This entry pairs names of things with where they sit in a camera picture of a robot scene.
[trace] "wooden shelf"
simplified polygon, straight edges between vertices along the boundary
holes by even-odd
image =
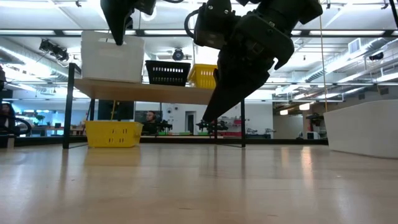
[[[76,79],[75,87],[99,100],[148,101],[207,105],[213,90],[182,86]]]

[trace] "white storage bin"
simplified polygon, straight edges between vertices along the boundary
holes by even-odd
[[[142,82],[142,38],[125,35],[123,45],[117,46],[112,34],[83,31],[81,37],[82,78]]]

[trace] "yellow plastic basket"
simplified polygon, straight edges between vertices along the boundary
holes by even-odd
[[[142,124],[123,121],[85,121],[89,147],[133,147],[139,144]]]
[[[217,65],[196,64],[191,69],[188,76],[188,81],[197,88],[216,88],[216,81],[214,80],[213,72]]]

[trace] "light wood floor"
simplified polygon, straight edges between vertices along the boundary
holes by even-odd
[[[326,146],[0,150],[0,223],[381,224],[398,161]]]

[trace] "black basket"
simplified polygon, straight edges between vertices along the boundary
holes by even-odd
[[[190,63],[161,62],[148,60],[145,66],[148,70],[149,83],[158,85],[185,86]]]

